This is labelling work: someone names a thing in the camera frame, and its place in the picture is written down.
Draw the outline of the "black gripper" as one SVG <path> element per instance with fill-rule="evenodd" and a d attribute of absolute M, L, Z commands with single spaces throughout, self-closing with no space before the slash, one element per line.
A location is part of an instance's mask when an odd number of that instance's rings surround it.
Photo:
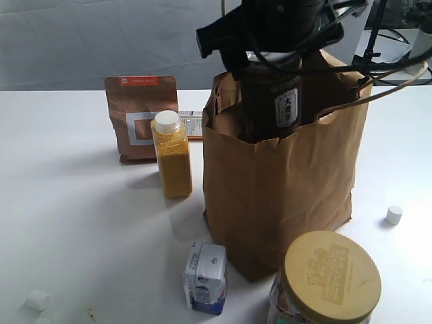
<path fill-rule="evenodd" d="M 203 58 L 220 51 L 226 70 L 243 78 L 247 51 L 310 52 L 340 42 L 342 20 L 357 18 L 366 1 L 242 1 L 213 23 L 196 31 Z"/>

